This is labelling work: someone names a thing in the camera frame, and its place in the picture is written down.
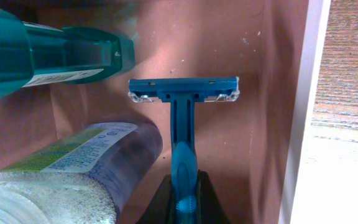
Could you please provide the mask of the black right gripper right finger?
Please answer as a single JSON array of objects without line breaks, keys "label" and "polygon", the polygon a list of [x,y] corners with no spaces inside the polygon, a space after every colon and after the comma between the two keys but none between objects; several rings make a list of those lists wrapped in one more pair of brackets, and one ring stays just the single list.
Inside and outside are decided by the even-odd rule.
[{"label": "black right gripper right finger", "polygon": [[196,183],[196,224],[230,224],[206,171],[199,170]]}]

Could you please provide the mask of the purple pump soap bottle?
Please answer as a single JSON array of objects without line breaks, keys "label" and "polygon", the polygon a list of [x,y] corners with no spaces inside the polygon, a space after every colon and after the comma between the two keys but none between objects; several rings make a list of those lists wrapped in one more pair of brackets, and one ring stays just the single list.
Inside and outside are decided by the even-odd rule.
[{"label": "purple pump soap bottle", "polygon": [[0,170],[0,223],[117,223],[162,148],[151,122],[91,124]]}]

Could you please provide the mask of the teal mouthwash bottle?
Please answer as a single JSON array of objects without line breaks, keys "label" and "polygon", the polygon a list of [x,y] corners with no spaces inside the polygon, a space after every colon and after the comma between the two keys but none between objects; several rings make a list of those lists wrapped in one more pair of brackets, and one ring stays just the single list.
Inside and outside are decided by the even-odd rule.
[{"label": "teal mouthwash bottle", "polygon": [[57,29],[0,9],[0,98],[31,86],[93,83],[134,67],[134,43],[126,35]]}]

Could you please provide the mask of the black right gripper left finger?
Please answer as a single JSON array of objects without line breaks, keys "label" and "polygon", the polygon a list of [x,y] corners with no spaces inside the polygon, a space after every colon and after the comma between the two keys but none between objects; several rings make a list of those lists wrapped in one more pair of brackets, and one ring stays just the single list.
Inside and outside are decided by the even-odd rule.
[{"label": "black right gripper left finger", "polygon": [[171,175],[166,175],[136,224],[174,224],[175,191]]}]

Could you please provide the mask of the blue disposable razor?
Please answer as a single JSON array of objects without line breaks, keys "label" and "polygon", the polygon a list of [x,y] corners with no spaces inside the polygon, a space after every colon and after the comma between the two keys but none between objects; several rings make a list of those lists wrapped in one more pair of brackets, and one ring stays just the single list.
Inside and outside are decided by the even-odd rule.
[{"label": "blue disposable razor", "polygon": [[175,191],[175,223],[196,223],[198,162],[195,149],[195,104],[236,101],[238,77],[129,80],[136,103],[170,104],[171,175]]}]

